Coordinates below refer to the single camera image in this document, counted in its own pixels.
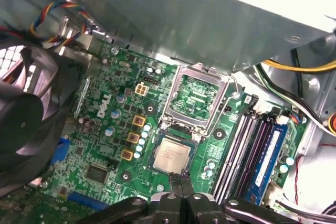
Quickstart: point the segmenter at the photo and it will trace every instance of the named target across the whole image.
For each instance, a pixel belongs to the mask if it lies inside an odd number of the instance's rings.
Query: mounting screw
[[[176,199],[176,196],[174,194],[169,194],[167,196],[168,199]]]
[[[118,48],[116,48],[116,47],[112,47],[111,48],[111,54],[117,55],[118,53],[119,53],[119,49]]]
[[[141,205],[142,204],[142,201],[139,200],[139,199],[136,199],[135,201],[132,202],[132,205],[134,206],[138,206],[138,205]]]
[[[294,36],[294,35],[290,35],[290,36],[287,36],[286,38],[289,42],[292,42],[292,43],[299,43],[301,41],[301,38],[298,37],[298,36]]]
[[[236,201],[235,199],[231,199],[231,200],[229,200],[229,204],[230,204],[231,206],[237,206],[237,205],[239,204],[239,202]]]
[[[201,199],[201,197],[202,197],[202,195],[200,195],[200,194],[194,194],[193,195],[194,199]]]
[[[42,188],[47,188],[47,187],[48,187],[48,182],[43,182],[43,183],[41,184],[41,187],[42,187]]]

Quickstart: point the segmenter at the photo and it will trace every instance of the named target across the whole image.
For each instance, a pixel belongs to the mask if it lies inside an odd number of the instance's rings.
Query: metal lever
[[[148,212],[147,201],[140,197],[129,197],[118,203],[105,208],[103,211],[95,212],[76,224],[111,224],[125,223],[145,216]]]
[[[227,215],[250,224],[300,224],[300,222],[240,198],[226,199],[223,207]]]

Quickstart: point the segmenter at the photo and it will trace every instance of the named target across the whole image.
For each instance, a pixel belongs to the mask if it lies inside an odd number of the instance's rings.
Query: black fan
[[[18,45],[25,46],[22,58],[0,81],[0,197],[48,165],[82,75],[80,65],[53,51],[20,39],[0,40],[0,49]],[[24,92],[31,65],[36,70]]]

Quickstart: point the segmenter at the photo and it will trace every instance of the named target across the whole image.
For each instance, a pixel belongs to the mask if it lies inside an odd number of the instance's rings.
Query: white connector
[[[280,200],[283,194],[283,189],[275,182],[269,183],[263,199],[264,206],[269,206],[270,208],[273,208],[276,204],[275,201]]]

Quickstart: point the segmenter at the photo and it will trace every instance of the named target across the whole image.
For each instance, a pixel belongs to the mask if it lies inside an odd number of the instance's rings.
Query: chip
[[[94,180],[96,182],[104,184],[109,176],[109,172],[96,165],[90,165],[88,172],[86,173],[86,178],[90,180]]]
[[[129,89],[129,88],[125,88],[125,92],[124,94],[127,96],[127,97],[130,97],[132,94],[133,94],[133,90]]]
[[[133,151],[129,149],[123,149],[121,152],[121,158],[127,161],[131,161],[133,157]]]
[[[133,130],[133,131],[138,131],[138,130],[139,130],[139,126],[133,125],[133,126],[131,127],[131,130]]]
[[[146,122],[146,118],[140,115],[135,115],[133,118],[132,124],[143,127],[145,125],[145,122]]]
[[[136,112],[136,107],[135,106],[131,106],[131,111],[132,112]]]
[[[142,109],[137,109],[137,114],[142,114],[143,110]]]
[[[64,187],[64,186],[62,186],[62,187],[61,187],[61,190],[59,191],[59,194],[60,194],[60,195],[66,195],[66,194],[67,194],[67,188]]]
[[[165,173],[181,173],[189,162],[191,147],[164,137],[156,149],[153,168]]]
[[[133,56],[133,55],[127,55],[126,57],[129,61],[134,62],[134,60],[135,60],[135,56]]]
[[[77,155],[82,155],[83,153],[83,148],[82,147],[77,147],[76,152]]]
[[[140,135],[138,133],[130,132],[128,133],[126,141],[133,143],[133,144],[137,144],[139,139],[140,139]]]

